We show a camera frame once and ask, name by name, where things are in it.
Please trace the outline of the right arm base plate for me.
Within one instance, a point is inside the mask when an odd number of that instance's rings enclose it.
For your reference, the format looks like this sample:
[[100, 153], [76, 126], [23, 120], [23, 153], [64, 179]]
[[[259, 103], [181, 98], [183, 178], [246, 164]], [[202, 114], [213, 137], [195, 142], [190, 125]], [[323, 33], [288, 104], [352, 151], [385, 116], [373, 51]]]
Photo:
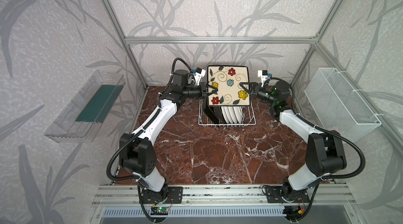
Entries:
[[281, 186], [263, 185], [262, 193], [268, 203], [309, 203], [310, 198], [305, 190], [293, 190], [288, 184]]

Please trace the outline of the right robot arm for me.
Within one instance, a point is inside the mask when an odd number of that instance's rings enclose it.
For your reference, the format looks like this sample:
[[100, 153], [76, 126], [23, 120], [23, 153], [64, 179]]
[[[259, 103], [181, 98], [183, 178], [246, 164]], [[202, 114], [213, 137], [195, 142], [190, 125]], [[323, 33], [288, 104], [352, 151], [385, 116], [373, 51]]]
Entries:
[[283, 184], [283, 194], [303, 191], [347, 166], [342, 140], [336, 132], [325, 133], [300, 118], [295, 108], [288, 106], [291, 96], [289, 83], [278, 80], [271, 90], [256, 82], [242, 82], [241, 90], [250, 98], [270, 104], [270, 114], [290, 128], [306, 144], [305, 164], [290, 175]]

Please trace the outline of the square floral plate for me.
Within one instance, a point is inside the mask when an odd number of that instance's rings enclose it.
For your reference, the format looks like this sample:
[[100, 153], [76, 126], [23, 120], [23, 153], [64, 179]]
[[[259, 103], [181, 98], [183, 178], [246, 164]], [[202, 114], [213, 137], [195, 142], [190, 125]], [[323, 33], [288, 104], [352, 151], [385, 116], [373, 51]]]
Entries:
[[208, 97], [209, 106], [249, 106], [250, 97], [242, 97], [240, 82], [249, 82], [245, 66], [210, 65], [207, 69], [208, 83], [217, 87], [218, 94]]

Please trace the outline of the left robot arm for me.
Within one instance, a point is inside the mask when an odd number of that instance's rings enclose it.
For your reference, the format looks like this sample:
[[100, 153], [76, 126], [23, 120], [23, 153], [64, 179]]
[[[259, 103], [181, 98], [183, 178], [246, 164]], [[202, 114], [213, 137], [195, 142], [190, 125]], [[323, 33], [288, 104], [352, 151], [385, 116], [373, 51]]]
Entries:
[[137, 184], [154, 193], [166, 192], [166, 179], [156, 168], [157, 157], [154, 144], [169, 120], [187, 99], [201, 99], [210, 95], [209, 85], [202, 82], [206, 70], [176, 70], [171, 81], [157, 96], [157, 107], [142, 125], [131, 134], [124, 134], [117, 151], [119, 166], [131, 175], [115, 178], [136, 180]]

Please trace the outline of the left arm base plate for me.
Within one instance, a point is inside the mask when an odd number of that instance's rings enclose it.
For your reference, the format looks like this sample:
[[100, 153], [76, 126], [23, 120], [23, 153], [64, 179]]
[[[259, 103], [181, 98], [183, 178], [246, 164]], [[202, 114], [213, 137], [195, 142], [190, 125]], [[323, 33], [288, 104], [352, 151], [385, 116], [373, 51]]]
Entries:
[[183, 199], [183, 187], [164, 186], [160, 192], [154, 192], [148, 189], [142, 189], [140, 198], [144, 204], [181, 204]]

